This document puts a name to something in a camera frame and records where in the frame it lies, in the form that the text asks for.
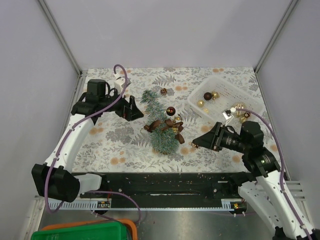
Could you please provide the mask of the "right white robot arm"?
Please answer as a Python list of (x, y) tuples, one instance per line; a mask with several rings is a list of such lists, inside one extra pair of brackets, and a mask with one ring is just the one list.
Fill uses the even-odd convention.
[(319, 229), (313, 227), (299, 209), (275, 156), (264, 147), (264, 133), (259, 123), (244, 122), (237, 133), (233, 127), (217, 122), (192, 143), (216, 152), (228, 149), (242, 154), (248, 172), (238, 172), (230, 177), (228, 194), (249, 203), (274, 240), (320, 238)]

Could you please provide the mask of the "white plastic basket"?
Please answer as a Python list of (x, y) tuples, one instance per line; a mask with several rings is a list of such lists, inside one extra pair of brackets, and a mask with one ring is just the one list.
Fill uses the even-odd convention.
[[(216, 100), (205, 100), (204, 94), (215, 91), (219, 98)], [(198, 101), (203, 100), (204, 106), (199, 107)], [(244, 103), (248, 110), (259, 115), (264, 112), (263, 100), (258, 99), (245, 92), (227, 80), (211, 76), (202, 81), (187, 97), (187, 102), (192, 110), (208, 122), (223, 122), (223, 111), (229, 109), (235, 103)]]

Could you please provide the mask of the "small frosted christmas tree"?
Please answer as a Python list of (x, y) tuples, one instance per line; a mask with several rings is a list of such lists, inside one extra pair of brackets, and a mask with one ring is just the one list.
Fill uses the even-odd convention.
[(160, 95), (152, 90), (145, 90), (141, 103), (146, 105), (147, 120), (144, 129), (149, 133), (150, 144), (159, 154), (172, 155), (179, 148), (180, 143), (175, 139), (176, 134), (168, 127), (165, 120), (169, 116), (165, 113), (167, 108), (160, 101)]

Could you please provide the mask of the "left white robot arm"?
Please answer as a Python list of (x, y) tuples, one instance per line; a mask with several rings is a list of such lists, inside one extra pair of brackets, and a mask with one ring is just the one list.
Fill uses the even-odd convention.
[(101, 175), (72, 174), (83, 141), (105, 112), (114, 112), (128, 122), (144, 116), (138, 109), (134, 96), (121, 96), (105, 80), (89, 80), (87, 91), (72, 107), (67, 128), (57, 146), (43, 164), (35, 164), (31, 170), (40, 196), (71, 203), (78, 195), (89, 191), (98, 198), (107, 195), (109, 186), (102, 181)]

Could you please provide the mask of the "dark red glossy bauble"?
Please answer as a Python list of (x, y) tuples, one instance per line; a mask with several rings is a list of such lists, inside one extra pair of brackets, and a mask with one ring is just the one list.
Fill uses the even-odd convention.
[(176, 109), (174, 107), (170, 106), (166, 109), (166, 114), (168, 116), (174, 116), (176, 114)]

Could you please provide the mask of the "brown ribbon gold berry garland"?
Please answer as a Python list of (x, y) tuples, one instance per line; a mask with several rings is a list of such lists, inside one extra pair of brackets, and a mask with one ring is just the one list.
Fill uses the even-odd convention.
[(143, 129), (146, 130), (149, 133), (152, 133), (156, 128), (158, 128), (160, 125), (164, 124), (164, 126), (161, 128), (161, 131), (164, 132), (166, 130), (171, 129), (172, 132), (175, 134), (175, 139), (178, 140), (180, 144), (185, 143), (185, 139), (182, 136), (181, 132), (183, 131), (184, 122), (182, 121), (181, 117), (175, 117), (173, 120), (170, 118), (161, 121), (160, 119), (153, 121), (150, 125), (144, 125)]

